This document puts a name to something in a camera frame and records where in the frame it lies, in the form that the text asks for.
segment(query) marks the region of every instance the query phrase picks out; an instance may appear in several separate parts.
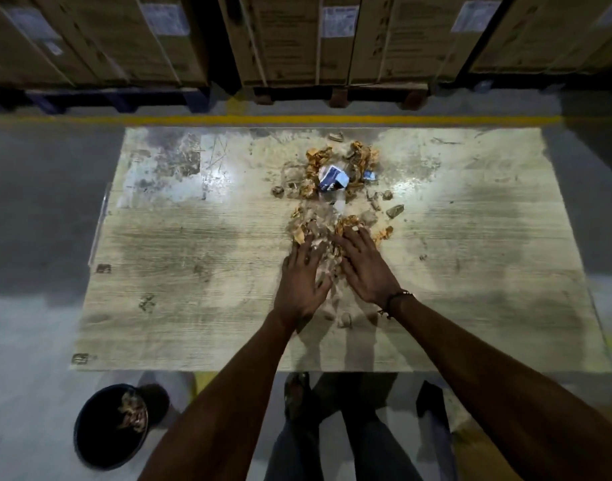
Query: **gray floor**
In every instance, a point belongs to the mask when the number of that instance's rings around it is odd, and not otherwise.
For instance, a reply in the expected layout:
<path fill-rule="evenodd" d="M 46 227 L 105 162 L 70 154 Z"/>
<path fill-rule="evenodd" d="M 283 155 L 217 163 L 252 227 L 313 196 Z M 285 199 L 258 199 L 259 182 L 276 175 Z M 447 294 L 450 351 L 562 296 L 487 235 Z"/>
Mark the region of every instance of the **gray floor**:
<path fill-rule="evenodd" d="M 353 103 L 347 110 L 331 110 L 320 102 L 251 110 L 254 114 L 399 112 L 392 104 Z M 183 112 L 180 108 L 141 111 Z M 224 102 L 215 104 L 213 112 L 225 112 Z M 612 124 L 576 128 L 567 119 L 612 115 L 612 95 L 460 91 L 433 99 L 418 114 L 565 116 L 564 125 L 545 128 L 543 134 L 602 327 L 612 337 Z M 81 405 L 102 386 L 153 379 L 172 392 L 177 411 L 189 401 L 191 379 L 181 373 L 68 370 L 99 206 L 122 137 L 123 129 L 113 126 L 0 123 L 0 480 L 135 479 L 163 429 L 151 433 L 144 448 L 122 468 L 93 472 L 78 462 L 72 448 L 72 427 Z M 612 341 L 609 352 L 612 356 Z M 438 479 L 434 454 L 414 415 L 421 380 L 419 375 L 400 374 L 388 407 L 379 414 L 424 478 L 434 480 Z M 560 380 L 592 404 L 612 402 L 612 377 L 563 375 Z M 283 424 L 282 384 L 278 375 L 249 479 L 263 477 Z M 165 424 L 173 419 L 174 413 Z M 326 479 L 353 479 L 340 415 L 326 420 L 321 431 Z"/>

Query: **table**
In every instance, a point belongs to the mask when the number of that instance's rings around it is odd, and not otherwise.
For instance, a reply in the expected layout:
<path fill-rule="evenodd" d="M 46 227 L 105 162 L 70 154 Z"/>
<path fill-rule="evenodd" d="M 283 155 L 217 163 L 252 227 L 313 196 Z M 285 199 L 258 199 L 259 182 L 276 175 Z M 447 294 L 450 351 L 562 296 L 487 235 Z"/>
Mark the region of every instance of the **table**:
<path fill-rule="evenodd" d="M 287 161 L 360 140 L 404 204 L 381 249 L 401 284 L 542 372 L 612 371 L 541 131 L 476 128 L 126 130 L 90 269 L 77 369 L 218 371 L 269 312 L 298 201 Z M 353 211 L 352 204 L 346 212 Z M 397 322 L 341 286 L 279 370 L 432 371 Z M 349 312 L 339 328 L 331 316 Z"/>

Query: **black bracelet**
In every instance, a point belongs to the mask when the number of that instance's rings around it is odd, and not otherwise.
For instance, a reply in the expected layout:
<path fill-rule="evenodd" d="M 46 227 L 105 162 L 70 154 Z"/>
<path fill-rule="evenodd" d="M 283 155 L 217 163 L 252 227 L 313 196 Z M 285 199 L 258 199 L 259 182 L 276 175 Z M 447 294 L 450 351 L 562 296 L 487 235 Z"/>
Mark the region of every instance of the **black bracelet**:
<path fill-rule="evenodd" d="M 391 294 L 387 299 L 386 299 L 386 307 L 384 307 L 381 311 L 380 314 L 386 314 L 386 317 L 388 317 L 389 319 L 393 318 L 393 315 L 390 313 L 390 302 L 393 299 L 396 299 L 397 297 L 401 297 L 401 296 L 407 296 L 407 295 L 413 295 L 411 294 L 409 291 L 405 291 L 405 290 L 401 290 L 399 292 L 396 292 L 394 294 Z"/>

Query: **person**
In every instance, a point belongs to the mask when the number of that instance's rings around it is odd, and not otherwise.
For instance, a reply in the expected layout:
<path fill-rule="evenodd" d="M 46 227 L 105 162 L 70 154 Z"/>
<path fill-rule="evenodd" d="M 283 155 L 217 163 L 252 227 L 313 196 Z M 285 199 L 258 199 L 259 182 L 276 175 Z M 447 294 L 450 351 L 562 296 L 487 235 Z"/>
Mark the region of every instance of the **person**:
<path fill-rule="evenodd" d="M 599 412 L 406 293 L 364 228 L 346 228 L 334 241 L 344 251 L 341 266 L 353 290 L 393 316 L 424 348 L 520 477 L 612 480 L 612 424 Z M 309 239 L 293 247 L 262 326 L 163 436 L 141 481 L 246 478 L 279 359 L 297 324 L 314 314 L 332 286 L 330 278 L 316 284 L 324 249 L 311 244 Z M 286 385 L 288 421 L 267 479 L 322 478 L 317 419 L 299 414 L 304 411 L 300 399 L 308 396 L 302 380 L 297 375 Z M 358 479 L 421 479 L 374 411 L 371 415 L 359 405 L 342 413 Z M 381 441 L 370 444 L 375 438 Z"/>

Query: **bucket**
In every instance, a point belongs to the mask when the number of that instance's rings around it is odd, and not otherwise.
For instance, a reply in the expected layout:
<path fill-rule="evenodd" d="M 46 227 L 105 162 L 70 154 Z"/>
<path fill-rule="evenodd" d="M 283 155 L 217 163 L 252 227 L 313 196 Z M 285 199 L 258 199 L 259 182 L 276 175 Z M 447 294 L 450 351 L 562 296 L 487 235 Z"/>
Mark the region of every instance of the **bucket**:
<path fill-rule="evenodd" d="M 156 384 L 125 383 L 97 391 L 74 424 L 74 449 L 92 469 L 122 466 L 141 449 L 150 429 L 164 419 L 170 399 Z"/>

